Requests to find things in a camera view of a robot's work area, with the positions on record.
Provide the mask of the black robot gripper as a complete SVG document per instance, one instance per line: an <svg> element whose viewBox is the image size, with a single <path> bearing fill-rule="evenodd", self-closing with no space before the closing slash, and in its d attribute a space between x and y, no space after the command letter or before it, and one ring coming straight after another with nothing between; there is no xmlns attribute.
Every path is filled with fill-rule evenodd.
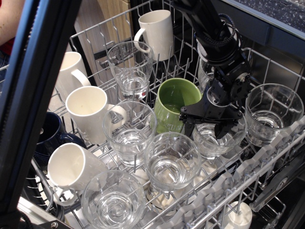
<svg viewBox="0 0 305 229"><path fill-rule="evenodd" d="M216 124L216 139L223 138L241 118L243 87L233 86L228 92L214 86L201 95L198 88L182 93L179 120L184 123L184 134L191 138L195 124Z"/></svg>

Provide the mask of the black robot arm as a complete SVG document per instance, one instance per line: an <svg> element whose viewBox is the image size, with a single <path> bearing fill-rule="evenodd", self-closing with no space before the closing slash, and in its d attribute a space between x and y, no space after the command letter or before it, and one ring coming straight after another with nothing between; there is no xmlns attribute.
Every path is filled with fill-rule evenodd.
<svg viewBox="0 0 305 229"><path fill-rule="evenodd" d="M184 133L191 136L195 125L209 123L220 139L237 125L242 101L251 91L251 67L241 37L230 17L217 13L209 0L174 0L172 5L194 29L200 58L214 67L201 100L181 108Z"/></svg>

